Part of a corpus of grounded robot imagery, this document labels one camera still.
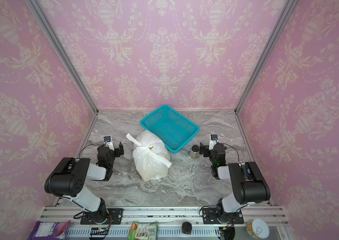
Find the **white plastic bag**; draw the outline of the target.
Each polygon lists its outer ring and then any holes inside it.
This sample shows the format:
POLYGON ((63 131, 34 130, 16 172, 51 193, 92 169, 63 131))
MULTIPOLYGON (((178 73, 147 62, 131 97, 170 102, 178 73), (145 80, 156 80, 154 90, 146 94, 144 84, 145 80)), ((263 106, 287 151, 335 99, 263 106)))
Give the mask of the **white plastic bag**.
POLYGON ((170 154, 164 142, 146 130, 137 137, 126 138, 133 143, 134 165, 143 181, 158 180, 167 176, 172 165, 170 154))

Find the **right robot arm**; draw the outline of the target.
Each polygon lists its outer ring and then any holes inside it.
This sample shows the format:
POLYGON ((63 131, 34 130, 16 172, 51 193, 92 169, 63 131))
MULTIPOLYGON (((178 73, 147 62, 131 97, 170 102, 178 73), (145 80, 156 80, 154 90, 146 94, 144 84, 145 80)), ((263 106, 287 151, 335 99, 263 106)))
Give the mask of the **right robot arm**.
POLYGON ((211 162, 211 174, 217 180, 229 180, 231 193, 218 200, 215 207, 202 207, 199 210, 203 223, 243 224, 242 209, 254 204, 269 201, 270 189, 257 163, 227 163, 227 145, 210 142, 207 147, 199 145, 199 153, 211 162))

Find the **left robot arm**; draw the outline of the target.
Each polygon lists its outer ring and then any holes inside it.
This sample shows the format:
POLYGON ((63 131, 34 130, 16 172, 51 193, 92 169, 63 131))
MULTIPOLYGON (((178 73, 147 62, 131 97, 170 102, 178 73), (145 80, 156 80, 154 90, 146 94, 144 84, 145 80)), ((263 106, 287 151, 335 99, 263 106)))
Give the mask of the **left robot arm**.
POLYGON ((48 194, 64 198, 81 208, 74 215, 82 225, 120 225, 123 209, 109 209, 105 200, 96 196, 85 185, 85 180, 107 182, 113 174, 116 158, 124 154, 122 143, 113 148, 106 142, 97 148, 97 163, 92 164, 89 158, 63 158, 44 184, 48 194))

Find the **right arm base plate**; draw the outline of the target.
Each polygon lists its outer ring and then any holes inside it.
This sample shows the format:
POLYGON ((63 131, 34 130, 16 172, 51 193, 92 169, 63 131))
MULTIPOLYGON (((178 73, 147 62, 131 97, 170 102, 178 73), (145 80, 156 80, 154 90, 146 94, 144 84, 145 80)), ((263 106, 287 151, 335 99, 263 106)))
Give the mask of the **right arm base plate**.
POLYGON ((223 210, 217 210, 204 206, 199 210, 199 215, 202 217, 203 223, 206 225, 241 225, 244 224, 242 212, 225 213, 223 210))

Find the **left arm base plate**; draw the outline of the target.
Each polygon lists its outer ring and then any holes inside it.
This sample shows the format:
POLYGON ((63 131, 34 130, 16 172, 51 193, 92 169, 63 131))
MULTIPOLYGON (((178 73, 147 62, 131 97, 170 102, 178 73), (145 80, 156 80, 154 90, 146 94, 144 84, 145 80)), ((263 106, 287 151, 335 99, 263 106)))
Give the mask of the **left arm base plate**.
POLYGON ((120 225, 123 217, 122 208, 107 209, 104 213, 82 212, 81 225, 120 225))

